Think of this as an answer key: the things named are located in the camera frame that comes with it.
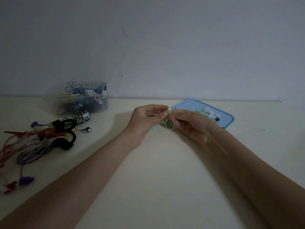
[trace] plastic container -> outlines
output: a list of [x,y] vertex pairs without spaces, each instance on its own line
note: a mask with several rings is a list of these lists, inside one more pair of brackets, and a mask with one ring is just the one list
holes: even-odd
[[103,112],[108,108],[106,82],[102,80],[83,82],[72,79],[49,88],[43,99],[60,116]]

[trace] left hand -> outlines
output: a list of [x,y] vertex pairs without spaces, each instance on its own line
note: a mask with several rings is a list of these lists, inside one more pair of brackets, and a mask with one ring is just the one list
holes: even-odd
[[165,110],[167,109],[168,106],[159,104],[150,104],[134,109],[130,121],[123,131],[129,135],[133,148],[141,144],[151,127],[166,118],[167,112]]

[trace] forearm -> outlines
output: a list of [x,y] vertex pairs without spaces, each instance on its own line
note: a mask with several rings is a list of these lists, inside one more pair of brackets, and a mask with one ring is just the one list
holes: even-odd
[[213,127],[206,145],[273,228],[304,226],[302,187],[258,158],[223,128]]
[[121,133],[21,204],[0,228],[74,228],[132,149]]

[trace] right hand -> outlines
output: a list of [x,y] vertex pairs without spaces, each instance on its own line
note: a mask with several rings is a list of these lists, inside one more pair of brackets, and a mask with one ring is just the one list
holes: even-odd
[[204,145],[209,137],[210,130],[217,124],[199,112],[186,109],[172,110],[168,118],[194,141]]

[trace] hand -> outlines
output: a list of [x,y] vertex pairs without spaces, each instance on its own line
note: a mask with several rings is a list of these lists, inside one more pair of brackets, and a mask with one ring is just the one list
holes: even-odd
[[181,131],[194,141],[204,145],[212,127],[217,124],[199,112],[177,109],[168,117]]
[[129,134],[133,148],[141,144],[151,127],[166,118],[167,112],[165,110],[167,109],[168,106],[158,104],[145,105],[134,109],[130,121],[124,129],[124,132]]

